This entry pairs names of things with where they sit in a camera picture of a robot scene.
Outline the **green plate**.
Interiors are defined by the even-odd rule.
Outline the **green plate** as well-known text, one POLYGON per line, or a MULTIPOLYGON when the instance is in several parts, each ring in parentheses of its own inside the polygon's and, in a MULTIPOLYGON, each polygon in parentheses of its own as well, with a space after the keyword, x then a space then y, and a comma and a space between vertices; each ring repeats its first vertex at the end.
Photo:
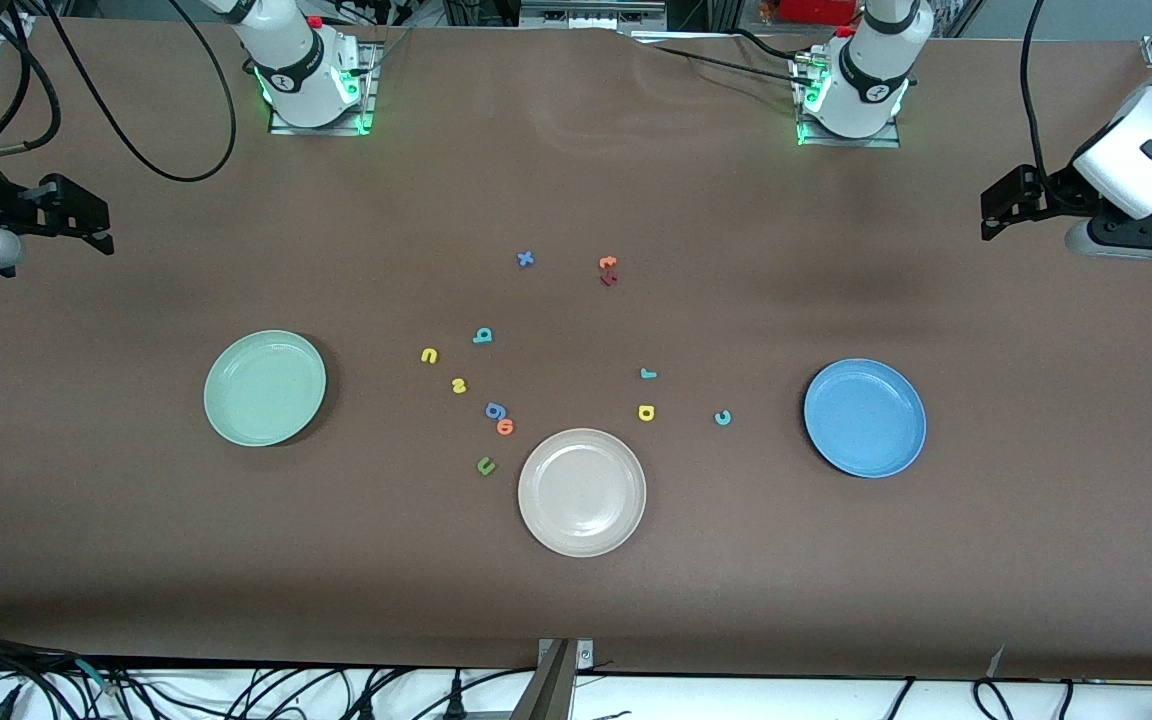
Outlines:
POLYGON ((280 445, 314 420, 326 384, 326 364, 314 343, 289 331, 253 332, 212 363, 204 411, 211 429, 233 445, 280 445))

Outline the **blue plate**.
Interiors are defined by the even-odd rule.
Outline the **blue plate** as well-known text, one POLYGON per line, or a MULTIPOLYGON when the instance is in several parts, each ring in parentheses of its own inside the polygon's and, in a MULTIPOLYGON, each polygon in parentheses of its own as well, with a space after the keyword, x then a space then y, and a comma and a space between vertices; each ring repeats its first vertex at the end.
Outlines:
POLYGON ((914 382, 867 357, 820 369, 808 384, 803 420, 824 460, 864 479, 908 470, 929 434, 927 411, 914 382))

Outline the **red box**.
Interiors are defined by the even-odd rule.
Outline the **red box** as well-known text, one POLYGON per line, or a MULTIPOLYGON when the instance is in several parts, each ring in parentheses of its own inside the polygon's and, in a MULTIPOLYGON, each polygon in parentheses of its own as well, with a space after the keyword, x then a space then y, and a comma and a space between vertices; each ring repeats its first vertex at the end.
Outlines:
POLYGON ((776 0, 776 18, 805 26, 846 26, 861 0, 776 0))

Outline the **brown table cover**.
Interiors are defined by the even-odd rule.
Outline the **brown table cover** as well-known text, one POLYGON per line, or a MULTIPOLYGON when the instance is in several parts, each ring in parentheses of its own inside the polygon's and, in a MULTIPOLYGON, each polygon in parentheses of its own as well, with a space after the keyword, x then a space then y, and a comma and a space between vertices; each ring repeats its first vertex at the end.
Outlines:
POLYGON ((929 45, 901 146, 869 150, 799 146, 770 79, 607 31, 407 33, 370 135, 280 137, 206 31, 238 132, 197 184, 120 146, 50 26, 29 40, 65 124, 1 167, 104 197, 116 251, 31 240, 0 278, 1 638, 517 667, 584 635, 623 673, 1152 679, 1152 263, 1078 258, 1061 220, 980 240, 1028 150, 1014 44, 929 45), (233 445, 205 378, 270 329, 314 343, 326 397, 233 445), (893 477, 806 434, 849 357, 927 411, 893 477), (646 473, 594 559, 518 511, 567 429, 646 473))

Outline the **grey metal device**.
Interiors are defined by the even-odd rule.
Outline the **grey metal device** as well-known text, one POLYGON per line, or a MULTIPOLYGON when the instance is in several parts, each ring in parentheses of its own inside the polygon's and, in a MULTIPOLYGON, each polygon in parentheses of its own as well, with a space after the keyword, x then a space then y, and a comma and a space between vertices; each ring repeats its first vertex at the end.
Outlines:
POLYGON ((666 32, 668 13, 664 0, 520 0, 518 26, 666 32))

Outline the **beige plate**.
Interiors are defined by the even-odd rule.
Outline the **beige plate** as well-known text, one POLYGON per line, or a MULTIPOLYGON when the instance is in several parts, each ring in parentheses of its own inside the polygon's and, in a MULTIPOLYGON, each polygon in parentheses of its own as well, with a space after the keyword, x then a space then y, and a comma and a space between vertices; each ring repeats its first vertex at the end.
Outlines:
POLYGON ((646 473, 622 439, 567 429, 531 450, 518 473, 521 518, 535 541, 570 559, 594 559, 632 537, 646 511, 646 473))

